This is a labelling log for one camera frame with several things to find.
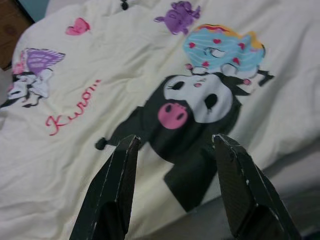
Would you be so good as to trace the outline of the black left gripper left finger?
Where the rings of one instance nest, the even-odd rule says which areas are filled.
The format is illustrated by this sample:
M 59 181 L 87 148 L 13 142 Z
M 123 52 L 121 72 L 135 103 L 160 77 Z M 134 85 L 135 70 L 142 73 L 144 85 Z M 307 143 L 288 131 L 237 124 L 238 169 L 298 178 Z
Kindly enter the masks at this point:
M 69 240 L 125 240 L 140 138 L 123 138 L 91 181 Z

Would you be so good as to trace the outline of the cream cartoon print quilt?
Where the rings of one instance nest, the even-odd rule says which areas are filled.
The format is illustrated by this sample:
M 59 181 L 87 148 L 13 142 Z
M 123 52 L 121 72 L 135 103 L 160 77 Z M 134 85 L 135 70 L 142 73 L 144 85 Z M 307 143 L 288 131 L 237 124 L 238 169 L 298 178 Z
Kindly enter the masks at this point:
M 0 240 L 69 240 L 140 138 L 126 240 L 221 195 L 212 136 L 265 169 L 320 139 L 320 0 L 88 0 L 27 29 L 0 104 Z

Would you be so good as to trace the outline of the beige mattress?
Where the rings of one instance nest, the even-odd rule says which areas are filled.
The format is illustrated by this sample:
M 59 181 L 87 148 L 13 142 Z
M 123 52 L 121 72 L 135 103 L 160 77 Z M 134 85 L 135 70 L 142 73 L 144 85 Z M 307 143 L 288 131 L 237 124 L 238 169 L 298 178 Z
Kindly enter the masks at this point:
M 320 240 L 320 138 L 266 168 L 302 240 Z M 221 198 L 157 231 L 130 240 L 235 240 Z

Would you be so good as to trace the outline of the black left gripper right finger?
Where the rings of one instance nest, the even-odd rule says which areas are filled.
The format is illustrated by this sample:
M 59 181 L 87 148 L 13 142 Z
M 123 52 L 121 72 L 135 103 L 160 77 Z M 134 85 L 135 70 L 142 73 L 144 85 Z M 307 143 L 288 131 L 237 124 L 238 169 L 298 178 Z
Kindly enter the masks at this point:
M 302 240 L 270 180 L 237 141 L 212 136 L 221 196 L 236 240 Z

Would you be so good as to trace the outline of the brown wooden cabinet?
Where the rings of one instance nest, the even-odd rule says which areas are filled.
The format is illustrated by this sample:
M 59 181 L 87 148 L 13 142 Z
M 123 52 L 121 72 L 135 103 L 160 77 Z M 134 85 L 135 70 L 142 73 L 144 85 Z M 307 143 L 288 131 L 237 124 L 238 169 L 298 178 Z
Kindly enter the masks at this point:
M 34 23 L 18 0 L 0 0 L 0 68 L 7 70 L 22 33 Z

